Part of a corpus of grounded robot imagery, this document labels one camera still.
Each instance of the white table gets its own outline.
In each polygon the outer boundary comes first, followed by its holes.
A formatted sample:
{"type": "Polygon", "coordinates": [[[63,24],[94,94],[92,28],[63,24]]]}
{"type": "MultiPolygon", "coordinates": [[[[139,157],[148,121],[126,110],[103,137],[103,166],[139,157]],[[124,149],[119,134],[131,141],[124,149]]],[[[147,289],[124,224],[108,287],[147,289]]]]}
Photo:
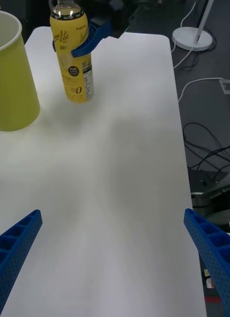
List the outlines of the white table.
{"type": "Polygon", "coordinates": [[[2,317],[203,317],[170,44],[123,34],[92,53],[94,98],[69,102],[49,28],[26,44],[37,120],[0,132],[0,234],[44,224],[2,317]]]}

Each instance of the white cable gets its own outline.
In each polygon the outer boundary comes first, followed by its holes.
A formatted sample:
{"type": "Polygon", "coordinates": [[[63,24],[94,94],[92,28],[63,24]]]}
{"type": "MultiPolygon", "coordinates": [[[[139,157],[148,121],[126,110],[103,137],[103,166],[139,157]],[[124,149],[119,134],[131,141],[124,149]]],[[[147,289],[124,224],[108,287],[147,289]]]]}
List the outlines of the white cable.
{"type": "Polygon", "coordinates": [[[183,97],[183,93],[184,93],[184,90],[187,88],[188,85],[192,84],[192,83],[196,83],[197,81],[201,81],[201,80],[219,80],[219,79],[222,79],[224,80],[224,78],[222,77],[213,77],[213,78],[201,78],[201,79],[196,79],[196,80],[192,80],[190,81],[189,83],[187,83],[184,87],[183,87],[183,90],[182,90],[182,93],[178,99],[178,102],[181,100],[181,98],[183,97]]]}
{"type": "Polygon", "coordinates": [[[176,39],[174,40],[173,49],[172,49],[172,51],[171,51],[171,54],[173,53],[173,51],[175,50],[175,48],[176,48],[176,39]]]}
{"type": "Polygon", "coordinates": [[[192,49],[188,52],[188,54],[185,55],[185,57],[177,65],[175,65],[174,69],[176,69],[176,67],[178,67],[189,56],[189,54],[193,51],[193,49],[194,47],[192,47],[192,49]]]}
{"type": "MultiPolygon", "coordinates": [[[[181,24],[180,24],[180,28],[181,28],[182,25],[183,25],[183,21],[191,14],[191,12],[193,11],[193,9],[194,9],[195,6],[196,6],[196,1],[194,2],[193,8],[191,9],[191,11],[182,19],[181,24]]],[[[173,53],[173,51],[175,50],[175,48],[176,48],[176,39],[174,40],[173,49],[172,49],[171,53],[173,53]]]]}

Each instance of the yellow paper cup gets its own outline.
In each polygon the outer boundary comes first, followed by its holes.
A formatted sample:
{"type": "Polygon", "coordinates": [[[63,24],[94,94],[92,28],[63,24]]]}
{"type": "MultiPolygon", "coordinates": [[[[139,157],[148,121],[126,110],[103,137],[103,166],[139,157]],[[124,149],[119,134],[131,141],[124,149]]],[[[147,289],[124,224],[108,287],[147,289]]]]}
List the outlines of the yellow paper cup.
{"type": "Polygon", "coordinates": [[[13,131],[32,123],[40,105],[26,50],[22,25],[0,11],[0,130],[13,131]]]}

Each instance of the yellow bottle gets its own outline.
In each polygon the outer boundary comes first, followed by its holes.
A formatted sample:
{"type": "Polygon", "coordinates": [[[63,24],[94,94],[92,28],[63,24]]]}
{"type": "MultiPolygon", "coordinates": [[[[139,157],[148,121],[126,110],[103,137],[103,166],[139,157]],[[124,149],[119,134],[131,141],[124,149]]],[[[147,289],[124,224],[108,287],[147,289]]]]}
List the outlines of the yellow bottle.
{"type": "Polygon", "coordinates": [[[50,24],[65,93],[73,102],[86,102],[93,96],[91,54],[73,58],[71,51],[88,37],[87,17],[74,0],[58,0],[50,24]]]}

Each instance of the blue plastic clamp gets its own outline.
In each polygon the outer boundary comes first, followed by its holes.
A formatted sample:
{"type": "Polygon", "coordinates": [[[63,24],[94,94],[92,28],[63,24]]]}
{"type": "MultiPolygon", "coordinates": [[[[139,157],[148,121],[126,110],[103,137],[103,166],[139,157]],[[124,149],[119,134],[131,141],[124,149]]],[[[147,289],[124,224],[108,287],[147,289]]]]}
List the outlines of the blue plastic clamp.
{"type": "Polygon", "coordinates": [[[0,236],[0,315],[41,225],[35,210],[0,236]]]}
{"type": "Polygon", "coordinates": [[[230,236],[191,209],[185,211],[184,224],[230,317],[230,236]]]}
{"type": "MultiPolygon", "coordinates": [[[[87,40],[77,47],[75,50],[71,51],[71,54],[73,57],[80,57],[87,55],[91,53],[91,51],[94,50],[94,48],[98,45],[98,43],[102,40],[110,36],[113,32],[111,22],[108,21],[102,26],[96,26],[93,22],[90,22],[89,25],[89,36],[87,40]]],[[[55,44],[54,41],[52,41],[52,46],[54,51],[55,49],[55,44]]]]}

